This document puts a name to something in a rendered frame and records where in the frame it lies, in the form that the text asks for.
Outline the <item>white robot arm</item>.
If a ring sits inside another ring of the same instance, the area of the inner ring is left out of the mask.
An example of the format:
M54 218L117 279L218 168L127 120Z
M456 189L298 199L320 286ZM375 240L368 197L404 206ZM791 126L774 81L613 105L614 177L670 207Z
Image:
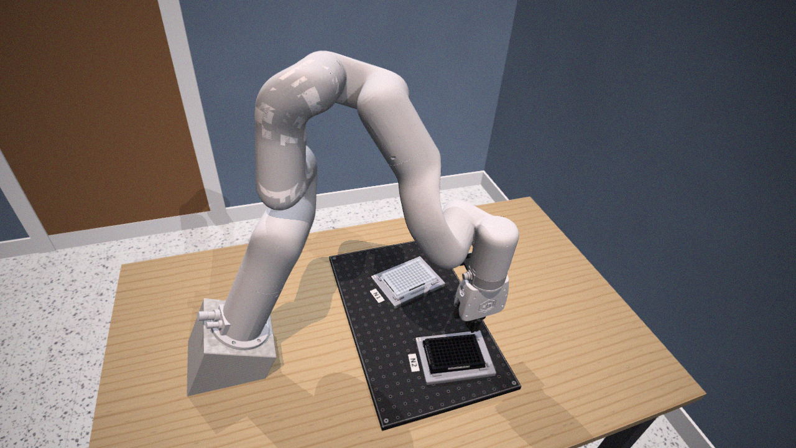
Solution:
M306 123L335 103L358 110L394 171L406 225L425 257L444 269L465 266L461 277L480 289L505 284L518 227L462 200L442 210L440 151L409 100L405 80L370 63L318 51L275 74L257 95L256 190L267 209L225 304L197 312L197 321L210 320L205 327L228 348L251 350L268 337L271 310L315 221L317 161L306 146Z

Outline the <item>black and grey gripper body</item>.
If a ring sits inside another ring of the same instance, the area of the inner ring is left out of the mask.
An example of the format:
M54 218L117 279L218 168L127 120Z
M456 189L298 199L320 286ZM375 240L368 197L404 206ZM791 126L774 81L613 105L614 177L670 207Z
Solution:
M458 286L456 291L454 306L456 306L456 302L460 302L460 318L463 321L488 317L505 308L508 291L508 275L505 284L499 289L492 291L480 289L480 287L476 287L469 280L463 280L462 278L460 286Z

